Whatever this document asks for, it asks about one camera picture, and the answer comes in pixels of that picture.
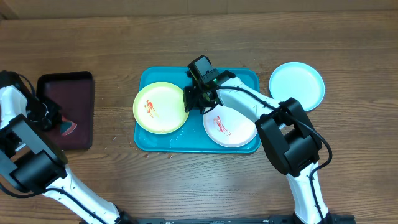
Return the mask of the light blue plastic plate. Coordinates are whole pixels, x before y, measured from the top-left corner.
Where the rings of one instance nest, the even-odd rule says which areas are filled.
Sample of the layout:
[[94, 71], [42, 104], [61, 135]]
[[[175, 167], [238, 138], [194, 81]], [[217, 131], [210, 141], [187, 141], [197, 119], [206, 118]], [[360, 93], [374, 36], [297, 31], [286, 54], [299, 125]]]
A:
[[273, 99], [285, 101], [295, 98], [305, 111], [311, 111], [323, 101], [325, 83], [313, 67], [301, 62], [288, 62], [272, 72], [269, 91]]

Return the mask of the green and red sponge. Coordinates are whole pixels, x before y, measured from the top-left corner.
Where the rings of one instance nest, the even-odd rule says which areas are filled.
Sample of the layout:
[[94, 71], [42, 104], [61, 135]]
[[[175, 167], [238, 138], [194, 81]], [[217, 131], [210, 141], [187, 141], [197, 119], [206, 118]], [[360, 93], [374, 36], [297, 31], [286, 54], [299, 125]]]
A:
[[73, 121], [70, 121], [69, 119], [66, 119], [64, 116], [62, 116], [62, 121], [60, 123], [60, 134], [62, 136], [67, 136], [71, 134], [75, 128], [77, 127], [77, 124], [74, 123]]

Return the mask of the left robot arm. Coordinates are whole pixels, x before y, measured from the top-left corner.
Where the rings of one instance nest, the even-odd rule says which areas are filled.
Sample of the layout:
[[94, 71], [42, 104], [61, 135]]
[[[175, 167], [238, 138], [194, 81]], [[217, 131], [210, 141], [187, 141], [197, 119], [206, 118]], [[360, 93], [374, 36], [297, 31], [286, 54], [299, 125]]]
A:
[[37, 86], [1, 71], [1, 177], [15, 191], [1, 190], [15, 198], [52, 198], [83, 223], [136, 223], [79, 180], [64, 153], [91, 147], [94, 93], [87, 71], [42, 75]]

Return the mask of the black rectangular sponge tray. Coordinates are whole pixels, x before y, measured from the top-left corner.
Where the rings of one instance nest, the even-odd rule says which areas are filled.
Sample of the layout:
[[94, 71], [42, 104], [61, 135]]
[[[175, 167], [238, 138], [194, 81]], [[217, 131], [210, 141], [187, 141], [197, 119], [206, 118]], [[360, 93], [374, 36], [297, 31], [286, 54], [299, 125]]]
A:
[[67, 135], [60, 134], [60, 123], [46, 135], [63, 151], [87, 150], [93, 141], [95, 81], [90, 72], [42, 75], [37, 82], [37, 95], [56, 102], [60, 114], [77, 124]]

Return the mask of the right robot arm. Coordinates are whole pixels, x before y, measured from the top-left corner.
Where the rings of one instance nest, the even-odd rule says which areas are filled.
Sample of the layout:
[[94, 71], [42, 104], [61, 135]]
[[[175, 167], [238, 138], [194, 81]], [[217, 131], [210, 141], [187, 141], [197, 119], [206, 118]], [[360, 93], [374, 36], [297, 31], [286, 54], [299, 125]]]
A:
[[328, 223], [318, 171], [319, 150], [329, 147], [315, 131], [298, 100], [277, 101], [244, 84], [233, 72], [219, 72], [201, 55], [188, 64], [192, 85], [183, 89], [185, 111], [216, 106], [232, 108], [252, 121], [269, 162], [284, 174], [295, 203], [297, 223]]

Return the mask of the white plastic plate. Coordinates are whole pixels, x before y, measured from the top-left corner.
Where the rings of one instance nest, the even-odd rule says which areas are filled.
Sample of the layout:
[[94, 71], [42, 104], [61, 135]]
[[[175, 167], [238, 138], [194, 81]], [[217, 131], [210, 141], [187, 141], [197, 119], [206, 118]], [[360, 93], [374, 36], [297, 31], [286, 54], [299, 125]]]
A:
[[215, 143], [224, 147], [240, 147], [257, 135], [255, 124], [238, 111], [217, 105], [205, 109], [203, 115], [205, 132]]

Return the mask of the yellow-green plastic plate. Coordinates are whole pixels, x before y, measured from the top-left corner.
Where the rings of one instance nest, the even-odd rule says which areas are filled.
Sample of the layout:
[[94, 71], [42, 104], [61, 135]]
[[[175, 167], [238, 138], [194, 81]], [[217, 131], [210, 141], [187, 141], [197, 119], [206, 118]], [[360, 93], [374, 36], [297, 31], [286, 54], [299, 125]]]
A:
[[183, 90], [168, 82], [145, 86], [136, 95], [133, 115], [139, 126], [154, 134], [168, 134], [181, 128], [189, 113], [185, 111]]

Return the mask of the teal plastic serving tray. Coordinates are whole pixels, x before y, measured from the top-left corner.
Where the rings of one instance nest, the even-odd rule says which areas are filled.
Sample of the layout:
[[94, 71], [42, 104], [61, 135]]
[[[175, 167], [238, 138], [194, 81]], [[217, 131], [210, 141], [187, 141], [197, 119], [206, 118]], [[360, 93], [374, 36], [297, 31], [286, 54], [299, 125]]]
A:
[[[142, 73], [139, 88], [143, 89], [155, 82], [168, 82], [184, 88], [192, 85], [192, 79], [187, 77], [187, 72], [186, 67], [151, 67]], [[203, 116], [199, 110], [192, 110], [183, 126], [168, 134], [150, 133], [136, 123], [134, 142], [143, 151], [215, 154], [251, 154], [261, 145], [259, 136], [255, 135], [253, 140], [243, 146], [220, 146], [205, 132]]]

